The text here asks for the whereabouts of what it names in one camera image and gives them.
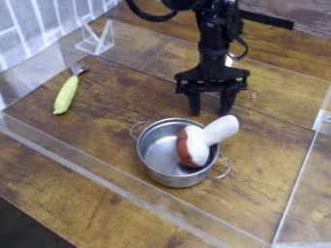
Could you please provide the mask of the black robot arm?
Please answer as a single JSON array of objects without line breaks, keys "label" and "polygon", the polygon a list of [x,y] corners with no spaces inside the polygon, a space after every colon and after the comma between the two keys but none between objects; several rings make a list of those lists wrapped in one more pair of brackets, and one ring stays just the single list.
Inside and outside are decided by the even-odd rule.
[{"label": "black robot arm", "polygon": [[175,75],[176,93],[186,94],[192,115],[200,114],[200,94],[220,93],[220,115],[227,115],[236,94],[248,88],[250,71],[226,65],[244,58],[248,45],[240,38],[243,21],[238,0],[162,0],[175,12],[195,12],[200,39],[198,65]]}]

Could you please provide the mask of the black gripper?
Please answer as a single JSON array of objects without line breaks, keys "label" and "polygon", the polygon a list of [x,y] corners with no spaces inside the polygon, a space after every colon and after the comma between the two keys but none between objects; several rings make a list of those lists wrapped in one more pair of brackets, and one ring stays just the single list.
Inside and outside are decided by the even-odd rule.
[{"label": "black gripper", "polygon": [[175,74],[176,93],[188,95],[191,114],[199,116],[199,93],[220,91],[220,116],[224,116],[232,107],[238,92],[248,88],[250,72],[226,65],[227,48],[211,49],[198,46],[198,49],[198,65],[192,69]]}]

